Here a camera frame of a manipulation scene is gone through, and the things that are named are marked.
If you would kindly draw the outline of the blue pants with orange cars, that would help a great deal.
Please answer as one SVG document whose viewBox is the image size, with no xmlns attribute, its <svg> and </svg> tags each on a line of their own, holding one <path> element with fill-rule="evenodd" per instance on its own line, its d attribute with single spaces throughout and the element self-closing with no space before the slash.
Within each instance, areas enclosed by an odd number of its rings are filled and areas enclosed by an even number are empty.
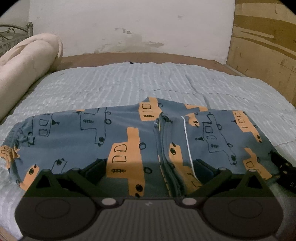
<svg viewBox="0 0 296 241">
<path fill-rule="evenodd" d="M 44 169 L 78 168 L 109 196 L 187 196 L 219 168 L 278 174 L 275 148 L 242 110 L 218 110 L 155 97 L 128 106 L 35 115 L 1 146 L 12 179 L 28 190 Z"/>
</svg>

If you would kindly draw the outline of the light blue textured bedspread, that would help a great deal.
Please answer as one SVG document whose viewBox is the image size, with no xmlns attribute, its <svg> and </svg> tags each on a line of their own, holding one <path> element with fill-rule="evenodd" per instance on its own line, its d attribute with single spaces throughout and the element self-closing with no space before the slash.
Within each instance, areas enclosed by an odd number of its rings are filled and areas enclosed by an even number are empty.
<svg viewBox="0 0 296 241">
<path fill-rule="evenodd" d="M 245 111 L 277 151 L 295 163 L 295 107 L 265 82 L 204 67 L 120 63 L 70 68 L 36 81 L 1 123 L 1 139 L 29 116 L 71 109 L 132 105 L 147 97 Z"/>
</svg>

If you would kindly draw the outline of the rolled beige blanket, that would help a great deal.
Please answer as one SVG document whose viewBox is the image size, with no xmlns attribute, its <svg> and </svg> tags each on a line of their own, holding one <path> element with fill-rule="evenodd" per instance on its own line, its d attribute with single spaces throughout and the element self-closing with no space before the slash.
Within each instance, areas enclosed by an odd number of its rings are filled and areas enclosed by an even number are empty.
<svg viewBox="0 0 296 241">
<path fill-rule="evenodd" d="M 57 69 L 62 57 L 63 43 L 50 33 L 29 37 L 1 56 L 1 120 L 33 83 Z"/>
</svg>

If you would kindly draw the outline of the brown plywood wardrobe panel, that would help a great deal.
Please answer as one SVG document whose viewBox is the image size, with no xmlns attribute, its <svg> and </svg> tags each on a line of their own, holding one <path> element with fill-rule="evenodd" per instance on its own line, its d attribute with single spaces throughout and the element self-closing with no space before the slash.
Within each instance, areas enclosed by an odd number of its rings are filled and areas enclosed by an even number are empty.
<svg viewBox="0 0 296 241">
<path fill-rule="evenodd" d="M 236 1 L 227 65 L 295 105 L 295 14 L 281 1 Z"/>
</svg>

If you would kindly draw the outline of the metal ornate headboard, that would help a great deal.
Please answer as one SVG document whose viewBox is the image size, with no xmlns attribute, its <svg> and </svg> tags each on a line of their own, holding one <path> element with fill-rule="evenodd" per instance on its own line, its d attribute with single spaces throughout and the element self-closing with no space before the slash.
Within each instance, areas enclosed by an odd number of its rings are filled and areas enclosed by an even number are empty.
<svg viewBox="0 0 296 241">
<path fill-rule="evenodd" d="M 33 36 L 33 24 L 28 22 L 25 27 L 1 24 L 0 36 L 0 56 L 3 56 L 15 45 Z"/>
</svg>

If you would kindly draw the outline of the brown wooden bed frame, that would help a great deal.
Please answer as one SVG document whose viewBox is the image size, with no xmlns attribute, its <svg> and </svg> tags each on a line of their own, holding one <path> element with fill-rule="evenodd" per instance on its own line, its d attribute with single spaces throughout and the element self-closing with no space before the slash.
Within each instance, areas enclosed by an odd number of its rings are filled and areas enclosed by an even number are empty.
<svg viewBox="0 0 296 241">
<path fill-rule="evenodd" d="M 229 66 L 218 63 L 214 60 L 175 55 L 168 53 L 147 53 L 147 52 L 110 52 L 93 53 L 63 57 L 57 70 L 65 70 L 76 67 L 97 67 L 115 63 L 175 63 L 198 65 L 207 69 L 217 70 L 229 75 L 242 76 L 242 74 L 232 70 Z"/>
</svg>

